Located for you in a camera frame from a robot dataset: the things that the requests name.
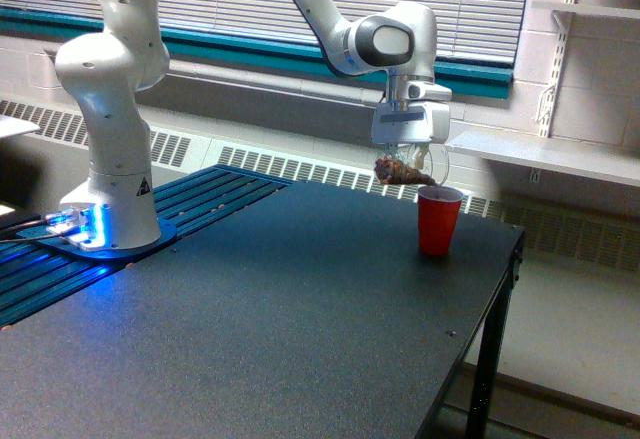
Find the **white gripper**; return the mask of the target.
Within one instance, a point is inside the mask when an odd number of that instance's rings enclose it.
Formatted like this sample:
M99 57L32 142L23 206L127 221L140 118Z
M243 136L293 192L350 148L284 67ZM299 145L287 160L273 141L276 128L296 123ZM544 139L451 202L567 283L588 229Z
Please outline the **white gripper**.
M414 144L412 164L431 162L428 143L444 144L450 133L452 91L424 77L390 75L385 98L374 111L371 141L386 144L385 155L398 158L397 144Z

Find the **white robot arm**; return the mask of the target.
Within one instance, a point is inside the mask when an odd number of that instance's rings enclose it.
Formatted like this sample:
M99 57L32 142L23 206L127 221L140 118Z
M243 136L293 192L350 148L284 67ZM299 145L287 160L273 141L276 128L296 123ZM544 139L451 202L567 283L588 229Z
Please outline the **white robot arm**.
M55 58L63 88L80 107L88 134L89 175L60 203L48 229L88 252L128 251L157 243L161 226L152 192L150 130L135 96L167 73L159 0L97 0L104 27L64 43ZM435 81L437 26L426 5L402 1L347 20L332 0L293 0L330 67L347 76L387 75L371 138L385 146L413 145L407 162L376 164L385 184L426 183L422 160L430 144L446 142L451 91Z

